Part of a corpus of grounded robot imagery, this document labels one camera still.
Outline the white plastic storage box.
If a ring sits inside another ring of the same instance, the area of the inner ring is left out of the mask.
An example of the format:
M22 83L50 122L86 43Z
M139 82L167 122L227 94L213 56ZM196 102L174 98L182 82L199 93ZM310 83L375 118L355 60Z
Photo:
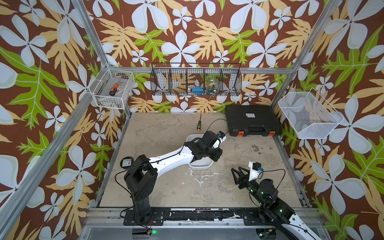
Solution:
M186 139L187 142L192 141L195 138L201 138L203 137L203 134L192 134L189 135ZM214 161L210 159L209 157L204 157L201 160L194 161L192 163L189 163L189 167L192 170L207 170L213 165Z

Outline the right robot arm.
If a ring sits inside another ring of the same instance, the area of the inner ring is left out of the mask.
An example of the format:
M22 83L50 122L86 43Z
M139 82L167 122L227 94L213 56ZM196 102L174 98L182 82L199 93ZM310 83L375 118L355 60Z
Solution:
M319 240L320 237L302 221L286 202L278 197L279 191L272 179L263 179L265 170L260 163L250 162L249 169L232 168L235 185L246 189L259 206L256 219L271 225L289 240Z

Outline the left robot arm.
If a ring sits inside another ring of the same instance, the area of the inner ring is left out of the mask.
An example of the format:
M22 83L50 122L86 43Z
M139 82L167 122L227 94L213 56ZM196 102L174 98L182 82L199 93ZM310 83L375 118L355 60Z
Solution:
M179 166L188 165L196 159L198 154L202 157L210 157L216 162L223 153L220 144L225 140L226 137L214 139L213 143L209 143L206 147L199 145L199 140L195 140L187 142L193 146L193 150L189 146L183 145L179 149L159 157L139 156L124 176L133 199L135 222L139 225L146 225L150 222L152 208L149 195L152 193L158 177Z

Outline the black yellow screwdriver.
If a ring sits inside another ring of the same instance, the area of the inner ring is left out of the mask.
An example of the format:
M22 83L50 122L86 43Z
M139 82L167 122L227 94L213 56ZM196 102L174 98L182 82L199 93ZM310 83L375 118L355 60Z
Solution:
M200 131L201 127L202 127L202 115L200 115L200 118L199 118L199 121L198 121L198 124L197 124L197 131Z

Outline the black tool case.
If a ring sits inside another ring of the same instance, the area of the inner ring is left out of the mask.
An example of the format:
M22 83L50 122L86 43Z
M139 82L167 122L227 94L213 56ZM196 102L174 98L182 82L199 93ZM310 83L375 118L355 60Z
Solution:
M282 134L281 124L267 105L229 105L225 108L225 116L232 137L273 137Z

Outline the blue object in basket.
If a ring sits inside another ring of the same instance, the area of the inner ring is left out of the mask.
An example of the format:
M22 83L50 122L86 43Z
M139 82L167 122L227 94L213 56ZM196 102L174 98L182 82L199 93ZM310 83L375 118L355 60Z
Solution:
M200 96L204 93L204 89L200 88L200 87L194 87L193 90L192 90L192 93L195 95L195 96Z

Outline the clear bottle in basket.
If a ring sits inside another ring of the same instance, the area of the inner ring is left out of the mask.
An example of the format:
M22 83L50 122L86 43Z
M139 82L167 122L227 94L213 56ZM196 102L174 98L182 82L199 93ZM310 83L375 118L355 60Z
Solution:
M212 92L216 92L218 89L218 82L216 78L210 78L207 83L208 90Z

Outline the round black tape measure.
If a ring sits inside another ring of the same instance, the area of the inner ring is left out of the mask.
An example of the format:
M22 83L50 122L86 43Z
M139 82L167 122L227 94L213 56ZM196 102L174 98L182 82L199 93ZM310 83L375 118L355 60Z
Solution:
M133 164L133 158L132 157L125 157L121 159L120 161L120 167L124 170L129 169Z

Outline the white mesh basket right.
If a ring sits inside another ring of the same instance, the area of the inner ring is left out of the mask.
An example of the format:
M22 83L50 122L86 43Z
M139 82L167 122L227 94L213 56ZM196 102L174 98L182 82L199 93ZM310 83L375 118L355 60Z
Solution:
M278 102L298 139L324 139L344 120L320 92L288 92Z

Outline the red black screwdriver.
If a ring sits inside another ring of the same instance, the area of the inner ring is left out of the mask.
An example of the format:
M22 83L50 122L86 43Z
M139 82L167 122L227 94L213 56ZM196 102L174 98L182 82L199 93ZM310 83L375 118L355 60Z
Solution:
M114 86L111 88L111 90L110 90L110 92L109 92L110 96L113 97L113 96L116 95L119 86L120 86L120 85L119 85L118 83L114 84Z

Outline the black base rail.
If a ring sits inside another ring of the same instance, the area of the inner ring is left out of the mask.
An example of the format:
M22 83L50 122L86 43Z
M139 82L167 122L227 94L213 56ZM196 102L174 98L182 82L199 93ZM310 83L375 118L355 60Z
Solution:
M260 226L277 222L285 224L289 222L291 214L286 210L264 210L259 208L229 208L229 209L172 209L152 208L148 223L137 223L134 211L127 210L124 217L124 226L164 226L165 222L187 223L224 223L230 220L239 220L245 226Z

